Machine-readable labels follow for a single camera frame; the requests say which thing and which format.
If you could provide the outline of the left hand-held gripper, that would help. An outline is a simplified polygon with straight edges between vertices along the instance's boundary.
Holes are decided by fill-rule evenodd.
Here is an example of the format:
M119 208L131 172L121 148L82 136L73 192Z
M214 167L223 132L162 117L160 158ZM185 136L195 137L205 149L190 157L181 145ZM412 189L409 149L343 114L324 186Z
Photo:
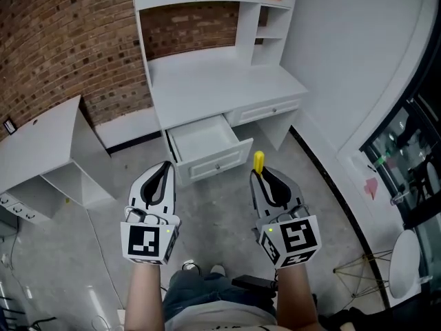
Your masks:
M133 263L168 264L181 226L175 201L175 170L170 161L148 168L133 182L121 223L123 257Z

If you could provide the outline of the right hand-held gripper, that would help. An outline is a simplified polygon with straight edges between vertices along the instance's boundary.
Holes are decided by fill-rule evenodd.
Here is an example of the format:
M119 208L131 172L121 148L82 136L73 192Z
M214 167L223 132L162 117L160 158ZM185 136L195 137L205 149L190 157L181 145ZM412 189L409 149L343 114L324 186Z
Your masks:
M258 214L256 241L273 267L288 268L312 259L322 247L320 231L298 184L267 166L261 176L252 170L249 183Z

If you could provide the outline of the yellow cylindrical object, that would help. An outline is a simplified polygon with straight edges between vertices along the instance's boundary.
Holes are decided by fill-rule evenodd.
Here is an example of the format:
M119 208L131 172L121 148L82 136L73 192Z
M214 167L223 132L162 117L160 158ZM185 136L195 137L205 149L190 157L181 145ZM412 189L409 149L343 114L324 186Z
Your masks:
M254 153L253 171L259 176L262 176L264 168L265 168L265 153L261 150L258 150Z

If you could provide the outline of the white drawer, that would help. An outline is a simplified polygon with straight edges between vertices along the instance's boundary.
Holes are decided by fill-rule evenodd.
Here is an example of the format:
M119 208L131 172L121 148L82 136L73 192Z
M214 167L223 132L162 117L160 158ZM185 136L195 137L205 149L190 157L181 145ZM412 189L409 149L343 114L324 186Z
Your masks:
M243 165L254 140L239 140L223 115L165 131L182 185Z
M300 99L292 99L281 103L274 103L268 106L260 106L250 110L241 110L238 113L238 118L230 123L231 126L239 126L245 123L264 119L274 115L282 114L298 109Z

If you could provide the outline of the person's left forearm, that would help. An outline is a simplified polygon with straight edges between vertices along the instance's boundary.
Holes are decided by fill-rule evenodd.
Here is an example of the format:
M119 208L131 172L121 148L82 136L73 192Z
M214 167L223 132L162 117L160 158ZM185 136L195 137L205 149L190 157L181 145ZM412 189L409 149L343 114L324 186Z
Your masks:
M125 308L125 331L165 331L158 265L134 264Z

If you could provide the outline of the person's right forearm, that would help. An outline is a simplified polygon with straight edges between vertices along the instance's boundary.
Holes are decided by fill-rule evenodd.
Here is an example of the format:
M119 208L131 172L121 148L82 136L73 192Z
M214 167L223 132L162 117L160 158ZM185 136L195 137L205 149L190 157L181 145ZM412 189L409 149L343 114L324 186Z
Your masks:
M278 326L291 331L321 331L305 264L278 270Z

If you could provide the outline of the white closed drawer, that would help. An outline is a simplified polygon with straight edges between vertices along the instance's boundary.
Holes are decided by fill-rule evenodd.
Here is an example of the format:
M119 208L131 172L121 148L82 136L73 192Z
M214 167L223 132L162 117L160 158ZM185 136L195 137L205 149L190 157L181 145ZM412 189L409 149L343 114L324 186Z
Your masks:
M282 114L298 109L300 99L292 99L281 103L274 103L268 106L260 106L250 110L241 110L238 113L238 118L230 123L231 126L239 126L245 123L264 119L274 115Z

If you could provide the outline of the black box on floor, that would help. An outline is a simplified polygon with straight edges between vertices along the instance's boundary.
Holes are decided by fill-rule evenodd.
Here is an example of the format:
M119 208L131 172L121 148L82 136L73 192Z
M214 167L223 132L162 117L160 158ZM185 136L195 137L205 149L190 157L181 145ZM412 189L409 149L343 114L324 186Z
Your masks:
M232 279L232 285L250 290L253 288L277 290L278 282L275 280L269 280L269 279L243 274L239 277L235 277L234 279Z

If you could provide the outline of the pink paper sheet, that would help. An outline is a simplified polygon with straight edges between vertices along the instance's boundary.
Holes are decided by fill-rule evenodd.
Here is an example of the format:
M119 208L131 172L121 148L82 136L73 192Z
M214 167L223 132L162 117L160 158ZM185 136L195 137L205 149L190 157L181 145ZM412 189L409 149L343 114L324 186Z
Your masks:
M374 200L376 197L377 189L378 189L377 178L373 177L373 178L369 178L365 181L365 186L364 186L365 193L369 197L371 197L372 200Z

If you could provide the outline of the person's blue jeans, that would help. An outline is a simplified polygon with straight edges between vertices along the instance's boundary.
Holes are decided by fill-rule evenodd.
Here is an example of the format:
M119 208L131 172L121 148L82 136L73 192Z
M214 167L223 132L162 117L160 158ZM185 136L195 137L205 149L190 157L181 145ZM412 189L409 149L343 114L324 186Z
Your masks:
M225 276L200 275L191 270L180 270L170 279L170 285L163 301L165 321L193 305L229 301L260 308L276 316L274 303L269 297L232 285Z

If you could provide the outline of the white low side desk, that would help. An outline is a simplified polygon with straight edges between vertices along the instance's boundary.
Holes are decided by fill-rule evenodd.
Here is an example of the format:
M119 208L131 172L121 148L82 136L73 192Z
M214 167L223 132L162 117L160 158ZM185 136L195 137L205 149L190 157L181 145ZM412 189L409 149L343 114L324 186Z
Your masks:
M112 160L75 97L0 142L0 207L30 223L67 199L91 209L116 198Z

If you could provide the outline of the white desk with hutch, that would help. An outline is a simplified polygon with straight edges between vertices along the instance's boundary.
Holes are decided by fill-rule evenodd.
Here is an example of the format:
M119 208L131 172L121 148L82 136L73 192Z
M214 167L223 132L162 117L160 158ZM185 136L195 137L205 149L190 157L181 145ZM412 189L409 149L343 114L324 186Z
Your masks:
M232 46L144 60L162 130L224 114L300 99L305 87L280 64L296 0L134 0L137 19L159 8L237 3ZM271 144L284 141L295 110L256 120Z

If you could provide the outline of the person's white shirt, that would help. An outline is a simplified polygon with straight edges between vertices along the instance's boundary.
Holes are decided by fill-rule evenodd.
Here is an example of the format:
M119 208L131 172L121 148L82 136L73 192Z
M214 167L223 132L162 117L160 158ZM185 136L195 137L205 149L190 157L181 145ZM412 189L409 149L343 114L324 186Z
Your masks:
M270 313L260 308L215 301L185 308L165 323L165 331L281 331Z

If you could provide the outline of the black framed glass door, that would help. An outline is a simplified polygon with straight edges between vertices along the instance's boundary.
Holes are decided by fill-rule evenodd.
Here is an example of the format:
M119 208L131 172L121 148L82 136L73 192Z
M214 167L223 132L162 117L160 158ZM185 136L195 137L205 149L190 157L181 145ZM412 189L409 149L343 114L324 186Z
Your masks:
M441 63L411 86L363 146L422 251L422 275L441 294Z

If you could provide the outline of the black bag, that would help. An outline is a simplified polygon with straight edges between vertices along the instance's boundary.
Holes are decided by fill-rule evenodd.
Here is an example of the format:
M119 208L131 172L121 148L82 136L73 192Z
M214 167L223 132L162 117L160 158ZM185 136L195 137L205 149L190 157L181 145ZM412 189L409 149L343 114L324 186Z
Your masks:
M390 331L391 320L385 312L365 314L357 308L341 310L333 315L318 316L326 331Z

